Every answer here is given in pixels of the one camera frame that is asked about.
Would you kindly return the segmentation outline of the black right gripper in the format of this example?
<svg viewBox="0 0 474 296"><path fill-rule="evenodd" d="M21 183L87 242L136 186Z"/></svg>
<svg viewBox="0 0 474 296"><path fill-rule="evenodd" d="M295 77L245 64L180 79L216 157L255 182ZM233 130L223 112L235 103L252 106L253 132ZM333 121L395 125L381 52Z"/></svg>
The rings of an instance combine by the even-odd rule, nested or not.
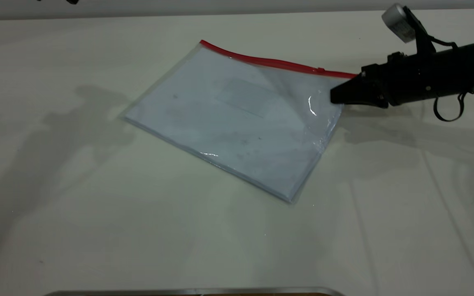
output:
<svg viewBox="0 0 474 296"><path fill-rule="evenodd" d="M410 102L456 95L474 89L469 44L432 54L388 56L385 64L362 68L361 74L330 91L333 104L387 109Z"/></svg>

